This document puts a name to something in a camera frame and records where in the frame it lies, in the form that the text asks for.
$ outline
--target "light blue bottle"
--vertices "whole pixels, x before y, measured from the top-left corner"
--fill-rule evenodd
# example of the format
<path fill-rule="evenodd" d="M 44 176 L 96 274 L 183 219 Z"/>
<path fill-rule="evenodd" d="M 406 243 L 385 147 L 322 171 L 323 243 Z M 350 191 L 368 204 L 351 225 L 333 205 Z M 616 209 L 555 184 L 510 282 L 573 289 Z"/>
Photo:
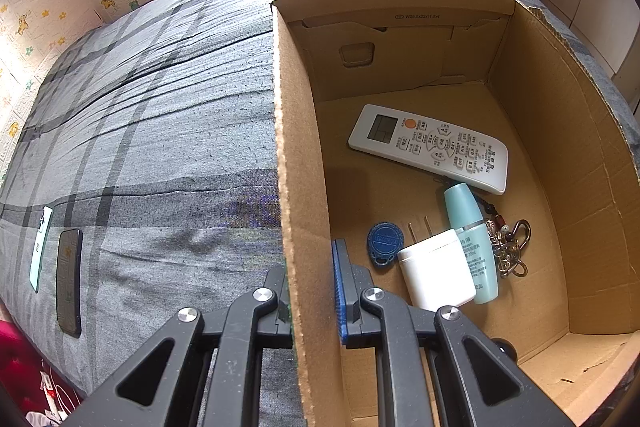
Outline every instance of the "light blue bottle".
<path fill-rule="evenodd" d="M 456 231 L 471 277 L 476 285 L 476 304 L 484 304 L 498 296 L 498 276 L 494 250 L 474 195 L 466 184 L 454 185 L 444 191 L 449 223 Z"/>

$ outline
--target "black smartphone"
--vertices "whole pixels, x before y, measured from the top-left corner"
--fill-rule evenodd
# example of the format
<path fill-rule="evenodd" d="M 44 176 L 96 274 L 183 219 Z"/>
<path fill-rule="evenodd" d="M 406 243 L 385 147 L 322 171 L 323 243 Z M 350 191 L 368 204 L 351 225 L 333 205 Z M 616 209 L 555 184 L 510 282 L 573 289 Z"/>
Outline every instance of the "black smartphone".
<path fill-rule="evenodd" d="M 62 331 L 78 338 L 80 323 L 80 253 L 82 231 L 65 230 L 58 243 L 56 268 L 56 312 Z"/>

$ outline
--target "silver bolt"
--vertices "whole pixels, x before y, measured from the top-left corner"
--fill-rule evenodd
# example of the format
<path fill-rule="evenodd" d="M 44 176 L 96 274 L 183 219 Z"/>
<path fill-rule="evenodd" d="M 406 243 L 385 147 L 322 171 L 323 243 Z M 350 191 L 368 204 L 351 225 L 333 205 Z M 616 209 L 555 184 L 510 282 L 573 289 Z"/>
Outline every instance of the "silver bolt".
<path fill-rule="evenodd" d="M 443 306 L 440 308 L 440 315 L 446 321 L 455 321 L 460 317 L 460 310 L 455 306 Z"/>
<path fill-rule="evenodd" d="M 196 308 L 182 308 L 178 312 L 178 320 L 181 322 L 193 322 L 198 316 Z"/>
<path fill-rule="evenodd" d="M 254 292 L 254 299 L 258 302 L 267 302 L 273 297 L 273 292 L 268 288 L 258 288 Z"/>
<path fill-rule="evenodd" d="M 385 296 L 385 291 L 380 288 L 367 288 L 364 290 L 364 296 L 370 301 L 379 301 Z"/>

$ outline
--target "triangular cutout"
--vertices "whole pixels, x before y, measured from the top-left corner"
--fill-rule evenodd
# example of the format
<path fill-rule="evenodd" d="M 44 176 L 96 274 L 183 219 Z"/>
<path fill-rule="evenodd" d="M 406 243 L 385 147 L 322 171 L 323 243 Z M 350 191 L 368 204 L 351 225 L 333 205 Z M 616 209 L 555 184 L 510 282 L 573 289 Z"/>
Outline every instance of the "triangular cutout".
<path fill-rule="evenodd" d="M 469 337 L 463 344 L 485 404 L 496 405 L 520 394 L 520 385 L 503 371 L 484 347 Z"/>
<path fill-rule="evenodd" d="M 173 339 L 165 339 L 158 344 L 158 347 L 118 385 L 118 396 L 146 407 L 151 405 L 174 344 Z"/>

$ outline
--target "gray plaid bed sheet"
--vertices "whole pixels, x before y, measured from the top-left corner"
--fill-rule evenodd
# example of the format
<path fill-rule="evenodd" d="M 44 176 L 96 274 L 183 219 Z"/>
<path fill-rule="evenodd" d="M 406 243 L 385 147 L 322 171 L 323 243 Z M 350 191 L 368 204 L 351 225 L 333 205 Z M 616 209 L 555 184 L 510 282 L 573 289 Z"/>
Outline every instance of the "gray plaid bed sheet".
<path fill-rule="evenodd" d="M 229 305 L 283 264 L 273 0 L 155 0 L 73 44 L 47 75 L 0 192 L 0 296 L 91 393 L 176 310 Z M 618 118 L 640 129 L 584 45 L 538 0 Z M 40 290 L 29 283 L 43 206 Z M 82 335 L 56 321 L 58 237 L 84 233 Z M 265 353 L 263 426 L 305 424 L 291 350 Z"/>

